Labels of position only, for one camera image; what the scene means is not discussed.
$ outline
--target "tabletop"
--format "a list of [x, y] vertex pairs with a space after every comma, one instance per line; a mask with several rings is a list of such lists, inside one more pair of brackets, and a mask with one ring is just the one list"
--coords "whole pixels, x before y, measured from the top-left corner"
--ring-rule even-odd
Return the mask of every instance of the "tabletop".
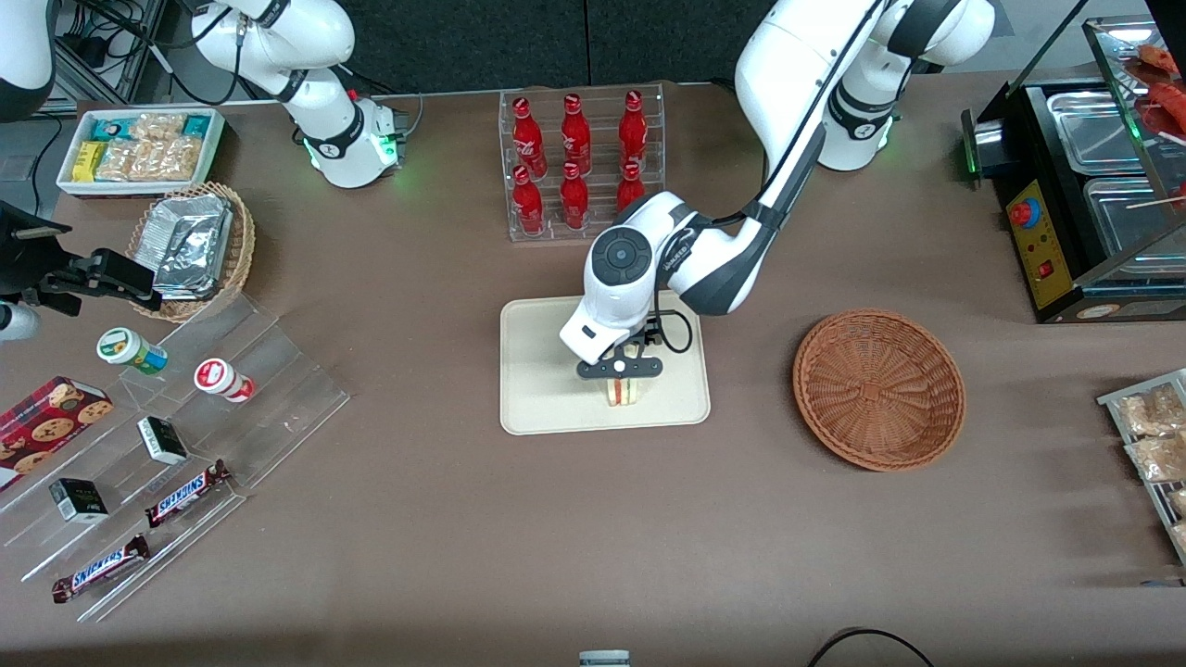
[[[1186, 592], [1136, 586], [1173, 552], [1093, 399], [1184, 366], [1186, 325], [1034, 324], [991, 189], [958, 177], [959, 112], [1003, 78], [916, 77], [871, 166], [816, 171], [750, 299], [703, 319], [703, 424], [536, 437], [499, 426], [498, 315], [581, 293], [586, 248], [508, 240], [498, 95], [428, 97], [407, 165], [356, 191], [279, 106], [225, 107], [211, 179], [256, 221], [247, 291], [353, 398], [102, 623], [0, 554], [0, 663], [783, 666], [852, 625], [937, 663], [1182, 663]], [[763, 163], [737, 101], [665, 91], [668, 186], [734, 211]], [[63, 196], [63, 244], [122, 249], [145, 207]], [[798, 415], [796, 345], [852, 307], [961, 368], [967, 424], [927, 469], [855, 469]], [[168, 331], [114, 299], [44, 319], [2, 348], [0, 405], [113, 381], [110, 326]]]

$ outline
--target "coca-cola bottle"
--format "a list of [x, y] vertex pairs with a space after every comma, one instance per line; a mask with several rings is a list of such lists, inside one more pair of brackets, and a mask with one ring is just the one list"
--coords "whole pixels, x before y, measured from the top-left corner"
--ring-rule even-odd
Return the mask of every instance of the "coca-cola bottle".
[[593, 171], [589, 121], [581, 113], [580, 95], [565, 95], [565, 122], [560, 123], [560, 135], [565, 139], [565, 159], [576, 163], [581, 176]]
[[620, 214], [631, 202], [646, 193], [643, 182], [638, 180], [638, 163], [627, 163], [621, 169], [621, 183], [618, 184], [618, 212]]
[[621, 169], [637, 163], [639, 171], [646, 170], [646, 116], [643, 115], [643, 94], [626, 93], [626, 113], [618, 123], [618, 140], [621, 142]]
[[515, 215], [519, 220], [523, 234], [538, 236], [543, 234], [543, 197], [540, 189], [531, 183], [531, 174], [523, 165], [515, 165], [515, 191], [511, 199], [515, 201]]
[[531, 172], [531, 180], [540, 180], [548, 173], [548, 159], [543, 157], [543, 133], [540, 123], [531, 117], [531, 104], [527, 97], [511, 102], [515, 109], [515, 152]]
[[580, 231], [588, 223], [589, 189], [581, 178], [576, 163], [565, 163], [565, 182], [560, 185], [560, 201], [565, 205], [565, 224]]

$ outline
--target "red switch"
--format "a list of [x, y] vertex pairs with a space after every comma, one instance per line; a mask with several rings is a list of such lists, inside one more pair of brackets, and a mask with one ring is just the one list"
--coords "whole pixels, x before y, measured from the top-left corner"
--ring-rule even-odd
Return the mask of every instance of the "red switch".
[[1021, 202], [1020, 204], [1009, 209], [1009, 222], [1016, 224], [1018, 227], [1021, 227], [1025, 223], [1029, 222], [1029, 218], [1032, 216], [1033, 216], [1033, 209], [1029, 207], [1029, 204], [1025, 202]]

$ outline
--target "wicker basket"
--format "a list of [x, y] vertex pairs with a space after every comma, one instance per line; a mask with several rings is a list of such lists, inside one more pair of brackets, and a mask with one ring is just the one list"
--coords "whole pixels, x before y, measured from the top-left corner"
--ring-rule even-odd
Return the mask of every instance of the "wicker basket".
[[[235, 208], [235, 220], [231, 222], [230, 239], [227, 241], [227, 254], [223, 256], [223, 271], [218, 292], [211, 299], [204, 301], [165, 301], [158, 312], [133, 304], [132, 307], [136, 309], [145, 317], [167, 319], [168, 322], [180, 324], [193, 317], [215, 298], [238, 292], [243, 288], [243, 284], [247, 282], [247, 274], [251, 271], [251, 253], [255, 250], [255, 222], [251, 220], [251, 211], [247, 210], [247, 207], [243, 205], [243, 199], [234, 190], [218, 183], [203, 183], [202, 185], [170, 192], [162, 198], [197, 197], [198, 195], [218, 195]], [[140, 247], [140, 235], [144, 234], [147, 220], [148, 211], [146, 210], [145, 215], [140, 216], [140, 224], [132, 233], [132, 242], [128, 243], [128, 252], [125, 253], [127, 256], [132, 258], [136, 254], [136, 248]]]
[[853, 310], [803, 339], [791, 370], [811, 431], [869, 470], [923, 468], [963, 427], [963, 379], [943, 344], [905, 317]]

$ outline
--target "sausage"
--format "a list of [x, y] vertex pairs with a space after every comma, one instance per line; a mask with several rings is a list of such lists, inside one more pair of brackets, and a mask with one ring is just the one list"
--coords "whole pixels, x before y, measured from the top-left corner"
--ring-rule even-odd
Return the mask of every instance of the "sausage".
[[1154, 83], [1149, 87], [1149, 101], [1161, 104], [1178, 121], [1178, 127], [1186, 129], [1186, 91], [1171, 83]]
[[1180, 74], [1178, 71], [1178, 63], [1174, 62], [1174, 57], [1169, 55], [1169, 51], [1166, 51], [1160, 46], [1141, 44], [1136, 47], [1136, 55], [1143, 63], [1150, 64], [1169, 74]]

